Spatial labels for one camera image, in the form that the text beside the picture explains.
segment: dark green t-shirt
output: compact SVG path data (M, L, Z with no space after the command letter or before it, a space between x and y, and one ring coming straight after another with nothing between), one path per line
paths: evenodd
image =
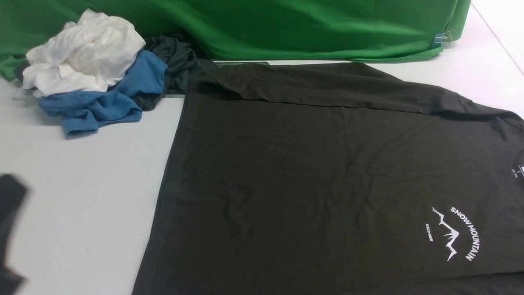
M436 294L518 276L523 126L363 64L209 72L187 95L134 294Z

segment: green cloth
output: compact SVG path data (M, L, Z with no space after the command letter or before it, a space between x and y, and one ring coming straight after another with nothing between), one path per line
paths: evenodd
M86 8L124 17L144 37L183 28L213 59L428 59L437 33L460 38L470 0L4 0L0 73Z

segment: pile of clothes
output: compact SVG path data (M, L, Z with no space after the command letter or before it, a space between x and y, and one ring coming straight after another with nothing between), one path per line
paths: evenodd
M86 10L77 23L27 53L17 69L67 136L117 122L137 122L168 91L185 93L191 78L215 68L182 32L143 39L123 18Z

